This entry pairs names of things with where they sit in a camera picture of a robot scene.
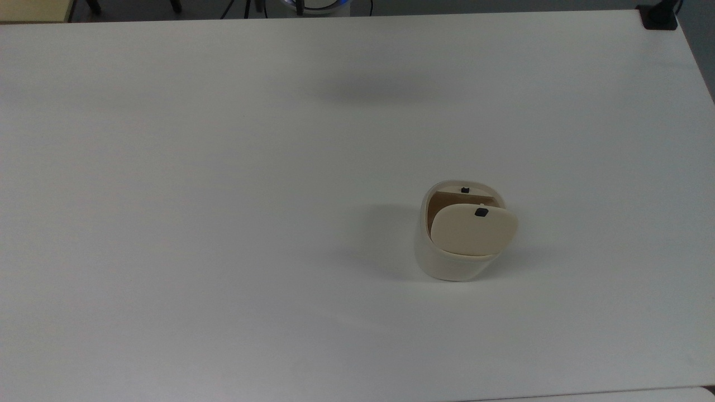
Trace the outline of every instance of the black cable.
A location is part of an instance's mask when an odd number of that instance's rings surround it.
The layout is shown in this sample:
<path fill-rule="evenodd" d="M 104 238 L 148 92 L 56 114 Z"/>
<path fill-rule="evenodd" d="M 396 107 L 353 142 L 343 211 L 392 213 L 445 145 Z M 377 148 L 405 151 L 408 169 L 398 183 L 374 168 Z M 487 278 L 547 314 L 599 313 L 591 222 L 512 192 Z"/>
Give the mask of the black cable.
<path fill-rule="evenodd" d="M 226 17 L 226 14 L 228 14 L 228 11 L 231 9 L 232 5 L 233 5 L 233 0 L 231 0 L 231 2 L 228 3 L 228 7 L 226 7 L 226 9 L 224 10 L 224 13 L 221 14 L 221 18 L 219 18 L 219 19 L 224 19 L 224 17 Z"/>

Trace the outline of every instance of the floor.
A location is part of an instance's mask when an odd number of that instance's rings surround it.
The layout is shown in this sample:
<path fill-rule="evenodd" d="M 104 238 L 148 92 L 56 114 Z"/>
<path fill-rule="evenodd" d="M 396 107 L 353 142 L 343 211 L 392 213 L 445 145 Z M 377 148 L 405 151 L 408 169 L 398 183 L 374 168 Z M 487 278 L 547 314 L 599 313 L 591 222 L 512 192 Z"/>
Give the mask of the floor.
<path fill-rule="evenodd" d="M 72 22 L 86 21 L 159 21 L 173 19 L 218 19 L 230 0 L 181 0 L 183 11 L 175 14 L 169 0 L 99 0 L 102 15 L 93 16 L 85 0 L 76 0 Z M 462 14 L 514 11 L 567 11 L 633 9 L 637 4 L 655 4 L 657 0 L 373 0 L 374 16 L 407 14 Z M 286 18 L 280 0 L 266 0 L 270 18 Z M 235 0 L 227 19 L 243 17 L 245 0 Z M 370 0 L 354 0 L 352 16 L 367 16 Z M 250 18 L 264 18 L 252 7 Z M 679 21 L 688 38 L 703 78 L 715 98 L 715 1 L 684 0 Z"/>

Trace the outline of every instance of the chair leg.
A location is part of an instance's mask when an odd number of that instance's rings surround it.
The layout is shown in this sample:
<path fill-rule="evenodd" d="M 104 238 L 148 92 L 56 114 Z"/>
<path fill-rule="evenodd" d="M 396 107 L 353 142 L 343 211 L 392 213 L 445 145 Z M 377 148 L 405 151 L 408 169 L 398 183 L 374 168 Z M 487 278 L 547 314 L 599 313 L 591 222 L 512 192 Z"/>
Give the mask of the chair leg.
<path fill-rule="evenodd" d="M 102 13 L 102 8 L 99 6 L 97 0 L 87 0 L 87 5 L 94 15 L 100 15 Z"/>
<path fill-rule="evenodd" d="M 181 1 L 180 0 L 169 0 L 172 2 L 172 8 L 174 9 L 175 13 L 180 13 L 182 8 L 181 8 Z"/>

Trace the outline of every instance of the small trash can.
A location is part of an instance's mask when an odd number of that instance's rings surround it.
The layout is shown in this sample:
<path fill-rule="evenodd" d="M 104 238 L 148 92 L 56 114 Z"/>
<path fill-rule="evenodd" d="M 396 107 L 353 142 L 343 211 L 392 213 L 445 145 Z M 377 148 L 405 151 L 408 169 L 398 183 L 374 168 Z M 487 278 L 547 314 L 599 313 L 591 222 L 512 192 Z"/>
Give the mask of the small trash can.
<path fill-rule="evenodd" d="M 463 180 L 440 182 L 422 201 L 415 256 L 429 276 L 469 280 L 501 254 L 517 227 L 516 216 L 493 188 Z"/>

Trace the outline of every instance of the table surface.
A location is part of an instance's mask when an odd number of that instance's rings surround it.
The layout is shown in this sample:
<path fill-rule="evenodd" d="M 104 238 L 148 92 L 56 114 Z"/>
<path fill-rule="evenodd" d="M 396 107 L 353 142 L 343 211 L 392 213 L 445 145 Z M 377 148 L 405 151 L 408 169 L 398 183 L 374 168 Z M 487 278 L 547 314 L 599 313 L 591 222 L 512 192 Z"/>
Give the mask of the table surface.
<path fill-rule="evenodd" d="M 0 26 L 0 400 L 715 383 L 715 107 L 636 11 Z M 520 219 L 415 264 L 438 181 Z"/>
<path fill-rule="evenodd" d="M 0 0 L 3 22 L 65 22 L 72 0 Z"/>
<path fill-rule="evenodd" d="M 715 402 L 705 388 L 673 388 L 649 391 L 588 393 L 585 395 L 520 398 L 519 402 Z"/>

